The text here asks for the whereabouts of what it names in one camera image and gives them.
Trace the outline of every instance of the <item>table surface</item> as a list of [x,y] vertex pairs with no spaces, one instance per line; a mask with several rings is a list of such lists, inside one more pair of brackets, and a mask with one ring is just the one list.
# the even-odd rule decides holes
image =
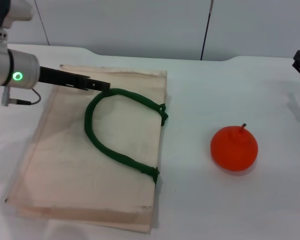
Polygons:
[[[191,61],[96,55],[83,48],[10,45],[42,66],[167,70],[167,113],[151,234],[58,220],[25,219],[4,204],[51,91],[37,106],[1,106],[0,240],[300,240],[300,75],[290,58],[240,56]],[[12,97],[36,99],[13,89]],[[210,140],[247,124],[259,153],[243,175],[220,170]]]

